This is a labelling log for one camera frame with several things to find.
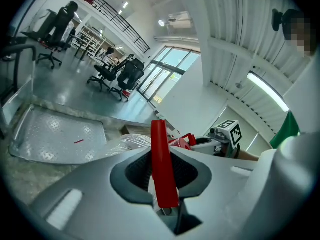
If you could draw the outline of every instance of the concrete floor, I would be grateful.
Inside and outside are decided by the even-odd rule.
[[[37,53],[50,53],[37,42],[28,41],[37,48]],[[35,71],[34,94],[40,99],[70,107],[74,110],[89,112],[103,117],[111,117],[127,122],[150,125],[151,120],[157,119],[153,109],[137,92],[132,93],[129,102],[119,102],[117,94],[107,93],[104,89],[99,92],[99,85],[91,82],[86,84],[91,75],[97,74],[94,64],[87,56],[84,61],[74,57],[76,50],[70,48],[67,52],[56,53],[55,56],[63,61],[61,67],[56,63],[54,70],[50,69],[51,62],[40,61]],[[13,63],[0,63],[0,77],[6,77],[12,72]],[[21,87],[32,70],[31,51],[22,53],[19,67],[18,85]],[[13,124],[17,124],[23,111],[17,113]],[[106,131],[107,141],[116,139],[120,132]],[[12,157],[8,152],[10,136],[0,141],[0,165],[12,194],[25,204],[44,189],[70,173],[77,165],[52,165],[26,161]]]
[[[37,44],[38,53],[49,53]],[[96,76],[95,61],[85,57],[84,61],[75,58],[76,50],[69,48],[67,52],[56,53],[63,63],[50,69],[49,60],[40,61],[36,67],[34,94],[39,98],[70,107],[74,110],[89,112],[98,116],[111,117],[127,122],[150,125],[157,117],[152,107],[137,92],[131,94],[129,102],[119,101],[117,93],[107,93],[107,88],[99,92],[97,82],[87,80]]]

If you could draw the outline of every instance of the green object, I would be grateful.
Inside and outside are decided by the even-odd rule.
[[[294,115],[292,114],[292,112],[289,111],[288,114],[286,115],[286,118],[284,120],[284,123],[281,129],[270,141],[270,145],[274,149],[277,149],[284,140],[286,140],[291,136],[297,136],[299,132],[300,132],[300,129],[297,124],[297,121]]]

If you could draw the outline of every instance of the office chair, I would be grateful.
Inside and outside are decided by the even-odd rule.
[[[52,63],[51,69],[55,68],[55,62],[59,62],[59,66],[62,65],[62,61],[54,57],[54,52],[59,49],[65,49],[71,47],[70,44],[62,42],[61,39],[69,25],[69,22],[74,18],[75,12],[78,10],[78,4],[71,1],[66,7],[62,7],[57,14],[52,25],[48,28],[48,35],[42,43],[45,47],[51,50],[50,54],[40,53],[36,63],[39,61],[49,60]],[[51,30],[55,28],[52,36],[49,35]]]
[[[112,68],[111,64],[109,64],[107,62],[104,62],[104,61],[101,61],[101,62],[103,63],[103,66],[94,65],[95,70],[100,73],[98,76],[101,77],[101,78],[98,78],[98,77],[95,77],[95,76],[92,75],[88,79],[88,81],[86,81],[87,84],[89,84],[90,82],[98,82],[99,85],[100,85],[100,92],[102,92],[102,85],[107,87],[108,90],[110,89],[110,87],[108,85],[106,85],[106,83],[104,81],[108,80],[109,82],[112,82],[112,81],[116,80],[117,73],[127,63],[127,61],[124,60],[119,65],[117,65],[117,66],[115,66],[113,68]]]
[[[133,61],[127,61],[125,64],[124,71],[118,77],[118,86],[121,89],[112,88],[112,93],[117,93],[120,95],[120,101],[122,101],[122,97],[127,99],[126,102],[129,101],[129,98],[123,95],[123,90],[133,90],[136,82],[145,74],[144,73],[145,65],[135,58]]]

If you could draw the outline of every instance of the air conditioner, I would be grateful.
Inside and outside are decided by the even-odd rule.
[[[167,22],[175,29],[190,29],[192,27],[192,20],[187,11],[170,14]]]

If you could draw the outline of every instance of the black metal railing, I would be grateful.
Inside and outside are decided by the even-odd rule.
[[[119,28],[144,54],[150,49],[143,38],[118,12],[104,0],[86,1]]]

